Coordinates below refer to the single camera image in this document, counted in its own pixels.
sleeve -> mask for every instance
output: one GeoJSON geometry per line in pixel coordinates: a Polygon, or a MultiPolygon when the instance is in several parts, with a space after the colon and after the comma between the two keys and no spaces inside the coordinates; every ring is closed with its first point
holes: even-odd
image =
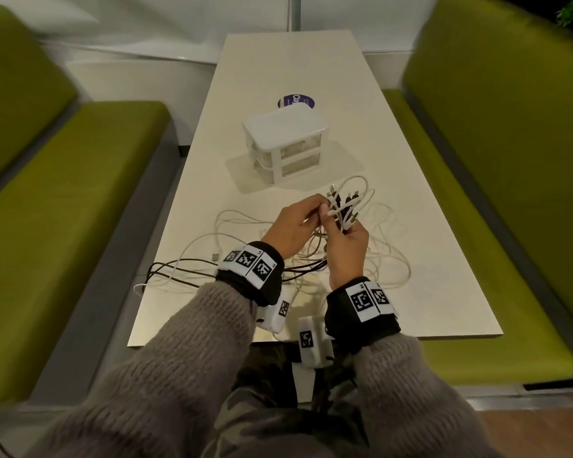
{"type": "Polygon", "coordinates": [[[424,362],[401,333],[354,357],[361,413],[376,456],[500,457],[473,408],[424,362]]]}
{"type": "Polygon", "coordinates": [[[199,456],[248,354],[256,310],[229,284],[202,286],[28,458],[199,456]]]}

wooden floor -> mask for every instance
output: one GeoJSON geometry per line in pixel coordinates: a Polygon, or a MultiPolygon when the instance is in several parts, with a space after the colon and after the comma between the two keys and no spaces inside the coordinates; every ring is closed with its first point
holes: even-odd
{"type": "Polygon", "coordinates": [[[573,408],[479,415],[493,445],[509,458],[573,458],[573,408]]]}

person's left hand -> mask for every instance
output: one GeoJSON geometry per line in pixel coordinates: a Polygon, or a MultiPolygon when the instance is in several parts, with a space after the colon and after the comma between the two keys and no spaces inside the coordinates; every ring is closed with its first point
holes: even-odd
{"type": "Polygon", "coordinates": [[[280,215],[261,239],[280,253],[283,259],[297,254],[320,226],[317,209],[329,201],[321,194],[314,194],[298,203],[284,207],[280,215]]]}

tabletop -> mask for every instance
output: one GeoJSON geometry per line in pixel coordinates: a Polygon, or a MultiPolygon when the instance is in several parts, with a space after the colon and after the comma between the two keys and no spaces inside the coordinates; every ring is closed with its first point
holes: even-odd
{"type": "MultiPolygon", "coordinates": [[[[236,210],[270,222],[286,205],[348,176],[364,175],[375,194],[362,223],[384,235],[407,260],[375,263],[376,273],[398,312],[404,333],[417,337],[501,335],[501,328],[418,166],[381,90],[349,31],[229,35],[203,108],[191,151],[160,241],[156,261],[211,259],[216,239],[223,255],[238,246],[214,236],[216,218],[236,210]],[[314,101],[329,124],[321,169],[265,185],[247,156],[242,121],[277,107],[284,96],[314,101]]],[[[353,180],[354,191],[360,184],[353,180]]],[[[245,219],[236,212],[221,218],[245,219]]],[[[220,222],[220,232],[250,242],[269,225],[220,222]]],[[[180,267],[212,266],[182,262],[180,267]]],[[[295,340],[297,318],[324,309],[327,272],[310,277],[307,293],[293,302],[280,340],[295,340]]],[[[129,345],[146,344],[194,295],[167,283],[145,289],[129,345]]],[[[257,329],[255,341],[273,341],[257,329]]]]}

person's right hand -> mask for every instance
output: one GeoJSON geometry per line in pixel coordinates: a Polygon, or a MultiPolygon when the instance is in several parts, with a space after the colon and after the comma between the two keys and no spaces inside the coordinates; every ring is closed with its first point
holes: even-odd
{"type": "Polygon", "coordinates": [[[321,204],[318,213],[327,232],[327,262],[329,265],[329,286],[332,290],[343,286],[354,278],[363,276],[369,233],[357,220],[346,234],[337,228],[334,217],[329,217],[327,204],[321,204]]]}

